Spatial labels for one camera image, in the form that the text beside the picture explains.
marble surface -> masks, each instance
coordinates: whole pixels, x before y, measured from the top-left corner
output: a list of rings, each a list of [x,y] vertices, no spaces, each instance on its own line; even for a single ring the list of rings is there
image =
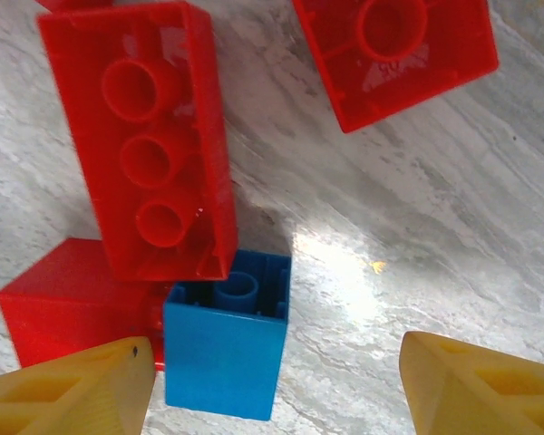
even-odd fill
[[[216,27],[241,245],[292,252],[291,325],[271,422],[168,409],[160,376],[144,433],[413,434],[412,329],[544,363],[544,0],[493,1],[491,77],[347,136],[288,0],[193,3]],[[0,288],[98,236],[38,11],[0,0]]]

blue toy block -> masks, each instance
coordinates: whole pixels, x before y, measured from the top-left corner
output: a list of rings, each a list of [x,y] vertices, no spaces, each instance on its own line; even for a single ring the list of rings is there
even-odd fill
[[[270,420],[292,260],[239,250],[227,281],[177,283],[163,307],[165,402]]]

red toy block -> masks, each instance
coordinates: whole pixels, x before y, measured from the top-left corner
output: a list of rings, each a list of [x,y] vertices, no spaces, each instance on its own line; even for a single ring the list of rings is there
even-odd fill
[[[238,247],[211,20],[185,2],[38,20],[121,280],[221,280]]]
[[[487,0],[293,0],[344,132],[496,70]]]
[[[172,286],[118,283],[100,240],[69,238],[0,291],[0,308],[22,367],[145,335],[162,370]]]
[[[111,6],[112,2],[113,0],[36,0],[36,3],[44,6],[51,12],[86,9],[89,7],[105,7]]]

yellow plastic piece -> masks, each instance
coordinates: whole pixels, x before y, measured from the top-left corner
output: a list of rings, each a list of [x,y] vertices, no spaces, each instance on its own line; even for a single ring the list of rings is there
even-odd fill
[[[155,381],[128,338],[0,376],[0,435],[139,435]]]
[[[417,435],[544,435],[544,364],[411,332],[399,365]]]

building block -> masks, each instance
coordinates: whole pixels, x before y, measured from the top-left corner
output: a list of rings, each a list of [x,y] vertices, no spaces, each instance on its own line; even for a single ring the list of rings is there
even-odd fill
[[[0,376],[0,435],[138,435],[155,370],[128,338]]]
[[[499,66],[487,0],[293,0],[348,133]]]
[[[172,283],[118,283],[100,240],[69,238],[0,291],[22,367],[134,335],[163,367],[163,303]]]
[[[270,419],[291,260],[239,250],[227,281],[177,283],[164,305],[165,402]]]
[[[411,332],[400,370],[417,435],[544,435],[544,364]]]
[[[114,276],[225,279],[238,229],[209,15],[170,2],[38,24]]]
[[[73,9],[86,9],[89,7],[111,6],[113,0],[36,0],[51,12],[70,11]]]

